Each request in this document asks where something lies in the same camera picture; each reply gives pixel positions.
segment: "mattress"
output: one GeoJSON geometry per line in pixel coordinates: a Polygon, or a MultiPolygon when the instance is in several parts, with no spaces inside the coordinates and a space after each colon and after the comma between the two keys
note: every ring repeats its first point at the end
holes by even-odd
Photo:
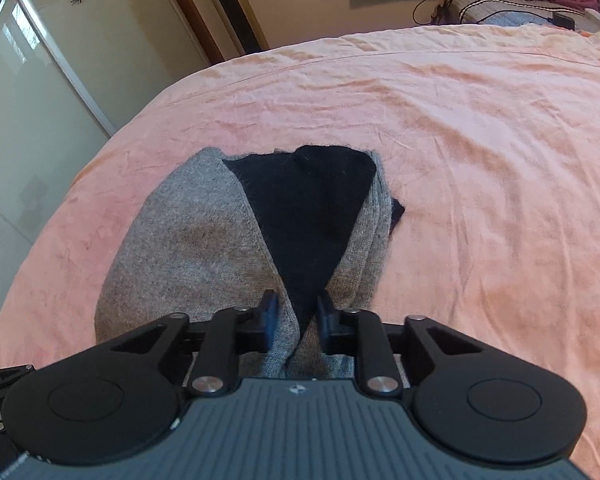
{"type": "Polygon", "coordinates": [[[510,27],[525,23],[547,25],[546,18],[550,18],[555,11],[573,18],[576,31],[600,30],[583,12],[544,0],[453,0],[448,8],[447,21],[510,27]]]}
{"type": "Polygon", "coordinates": [[[600,38],[463,25],[245,56],[163,91],[77,175],[0,313],[0,367],[95,342],[103,282],[146,197],[205,146],[343,144],[406,208],[372,307],[420,313],[583,394],[572,459],[600,479],[600,38]]]}

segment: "brown wooden trim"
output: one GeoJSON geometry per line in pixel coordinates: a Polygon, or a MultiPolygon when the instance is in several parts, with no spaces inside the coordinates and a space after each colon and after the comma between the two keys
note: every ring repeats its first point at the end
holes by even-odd
{"type": "Polygon", "coordinates": [[[222,55],[222,52],[220,52],[211,32],[209,32],[209,29],[206,27],[206,23],[203,21],[202,16],[200,16],[198,8],[193,0],[176,0],[176,2],[180,6],[184,17],[189,22],[196,38],[198,38],[198,42],[200,43],[202,50],[205,51],[209,63],[212,65],[222,63],[224,61],[224,56],[222,55]]]}

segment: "pink bed sheet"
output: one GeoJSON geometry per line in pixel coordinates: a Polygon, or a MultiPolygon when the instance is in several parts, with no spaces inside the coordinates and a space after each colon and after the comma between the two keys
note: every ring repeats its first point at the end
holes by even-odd
{"type": "Polygon", "coordinates": [[[145,197],[205,146],[377,150],[406,213],[373,306],[419,312],[568,378],[573,459],[600,479],[600,40],[533,25],[416,28],[246,56],[155,98],[78,175],[0,313],[0,367],[94,344],[145,197]]]}

